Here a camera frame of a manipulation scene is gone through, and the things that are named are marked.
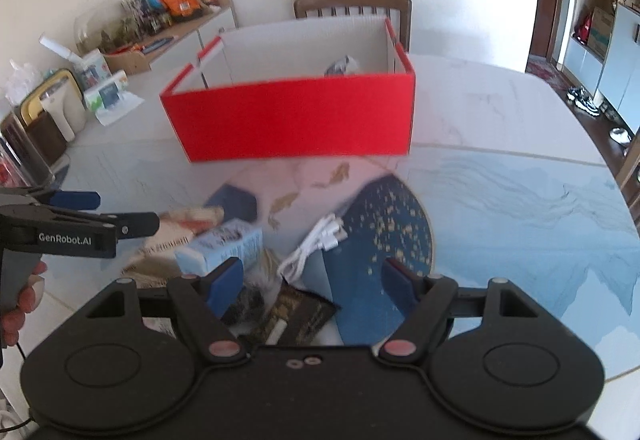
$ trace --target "charging cable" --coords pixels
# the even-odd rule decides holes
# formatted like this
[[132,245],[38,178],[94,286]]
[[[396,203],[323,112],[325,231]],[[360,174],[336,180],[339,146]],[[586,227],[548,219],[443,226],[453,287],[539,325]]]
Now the charging cable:
[[331,250],[347,238],[342,226],[342,219],[333,213],[319,220],[300,246],[280,264],[278,274],[289,284],[297,281],[305,269],[306,258],[316,250]]

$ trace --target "chair backrest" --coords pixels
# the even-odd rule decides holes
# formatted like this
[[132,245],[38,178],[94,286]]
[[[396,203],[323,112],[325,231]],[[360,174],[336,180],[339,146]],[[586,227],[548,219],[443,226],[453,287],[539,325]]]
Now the chair backrest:
[[371,8],[374,14],[381,9],[389,19],[391,19],[391,11],[398,10],[400,12],[400,43],[407,52],[409,51],[411,0],[296,0],[293,3],[296,18],[307,17],[306,13],[309,11],[316,11],[318,16],[322,17],[322,10],[329,8],[332,16],[338,15],[338,9],[340,14],[344,12],[349,16],[353,7],[357,7],[358,14],[364,14],[365,8]]

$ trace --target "cardboard box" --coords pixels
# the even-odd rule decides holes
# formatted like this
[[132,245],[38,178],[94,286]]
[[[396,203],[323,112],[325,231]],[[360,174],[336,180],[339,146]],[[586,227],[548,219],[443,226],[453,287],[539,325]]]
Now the cardboard box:
[[[345,55],[362,72],[325,77]],[[409,151],[415,73],[383,16],[241,28],[198,58],[160,96],[192,162]]]
[[601,8],[596,7],[593,11],[593,20],[591,21],[591,31],[587,46],[593,50],[597,56],[604,59],[607,56],[609,48],[609,40],[613,30],[614,17],[607,14]]

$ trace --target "black cord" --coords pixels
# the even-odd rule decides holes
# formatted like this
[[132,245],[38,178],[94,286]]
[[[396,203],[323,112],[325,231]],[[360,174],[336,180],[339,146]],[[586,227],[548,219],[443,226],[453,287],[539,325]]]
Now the black cord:
[[15,345],[18,347],[18,351],[20,352],[20,354],[22,356],[22,360],[25,360],[27,358],[27,356],[24,354],[24,350],[22,349],[22,346],[20,346],[20,343],[15,343]]
[[11,427],[5,427],[4,429],[0,429],[0,434],[9,433],[11,431],[16,431],[18,429],[22,429],[24,426],[26,426],[28,423],[31,423],[31,422],[33,422],[33,420],[31,418],[28,418],[27,420],[25,420],[21,424],[13,425]]

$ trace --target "white cabinet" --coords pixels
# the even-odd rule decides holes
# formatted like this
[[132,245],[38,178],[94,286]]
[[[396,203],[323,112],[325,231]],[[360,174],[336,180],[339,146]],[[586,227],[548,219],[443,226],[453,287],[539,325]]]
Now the white cabinet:
[[209,44],[214,38],[236,27],[234,14],[230,8],[223,10],[215,18],[198,29],[203,47]]
[[590,94],[596,92],[602,71],[602,62],[590,49],[578,43],[574,38],[569,39],[564,68],[571,72]]
[[640,56],[640,46],[636,43],[639,26],[640,14],[619,4],[607,61],[598,86],[600,92],[607,97],[614,108],[620,106]]
[[198,32],[191,32],[183,37],[174,46],[169,48],[158,59],[151,61],[153,72],[165,72],[178,68],[184,68],[187,63],[196,61],[196,56],[202,50]]
[[180,39],[160,57],[151,61],[151,70],[153,72],[178,70],[184,68],[187,63],[196,62],[196,56],[213,38],[235,27],[233,12],[230,8],[226,8],[197,30]]
[[631,131],[638,132],[640,128],[640,48],[638,48],[638,60],[636,69],[631,74],[626,86],[625,96],[620,102],[618,113],[622,117]]

